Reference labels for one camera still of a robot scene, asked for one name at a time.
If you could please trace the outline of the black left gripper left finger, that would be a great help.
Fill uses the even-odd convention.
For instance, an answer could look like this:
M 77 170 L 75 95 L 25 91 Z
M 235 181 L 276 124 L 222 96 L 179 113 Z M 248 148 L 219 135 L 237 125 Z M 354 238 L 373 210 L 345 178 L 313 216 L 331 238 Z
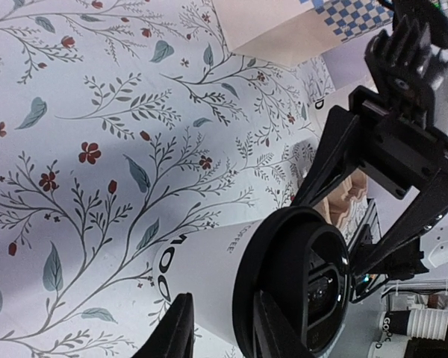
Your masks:
M 194 345 L 193 296 L 181 293 L 133 358 L 191 358 Z

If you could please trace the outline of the white paper coffee cup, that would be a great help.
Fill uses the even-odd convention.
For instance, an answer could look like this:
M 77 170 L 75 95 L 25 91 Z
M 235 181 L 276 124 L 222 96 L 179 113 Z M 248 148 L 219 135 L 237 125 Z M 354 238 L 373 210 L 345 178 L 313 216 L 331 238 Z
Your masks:
M 193 296 L 195 322 L 225 342 L 237 345 L 232 298 L 239 265 L 261 220 L 183 233 L 156 253 L 153 282 L 167 302 L 181 293 Z

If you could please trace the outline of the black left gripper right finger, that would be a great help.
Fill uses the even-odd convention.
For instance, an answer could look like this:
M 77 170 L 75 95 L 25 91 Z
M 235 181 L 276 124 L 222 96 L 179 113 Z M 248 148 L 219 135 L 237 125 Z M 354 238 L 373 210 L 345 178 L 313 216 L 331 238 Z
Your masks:
M 253 298 L 253 357 L 311 358 L 268 292 L 258 291 Z

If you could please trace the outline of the black plastic cup lid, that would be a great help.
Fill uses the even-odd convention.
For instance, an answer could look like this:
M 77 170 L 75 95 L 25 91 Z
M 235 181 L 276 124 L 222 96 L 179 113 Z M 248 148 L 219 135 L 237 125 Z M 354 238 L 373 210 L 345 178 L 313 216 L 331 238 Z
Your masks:
M 337 340 L 349 305 L 350 260 L 340 231 L 310 207 L 262 221 L 246 246 L 232 296 L 237 346 L 253 357 L 253 305 L 270 294 L 306 348 L 321 357 Z

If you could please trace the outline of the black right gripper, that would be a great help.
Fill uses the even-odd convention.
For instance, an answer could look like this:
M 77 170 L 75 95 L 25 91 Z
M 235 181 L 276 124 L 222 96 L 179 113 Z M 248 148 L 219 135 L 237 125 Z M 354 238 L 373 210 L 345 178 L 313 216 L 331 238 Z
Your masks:
M 354 277 L 383 274 L 405 281 L 448 263 L 448 226 L 438 225 L 448 213 L 448 136 L 426 125 L 431 45 L 448 49 L 447 22 L 404 16 L 392 34 L 371 39 L 364 59 L 376 90 L 358 87 L 349 96 L 350 110 L 330 109 L 290 204 L 314 207 L 358 169 L 396 198 L 412 186 L 420 190 L 376 244 L 359 248 Z

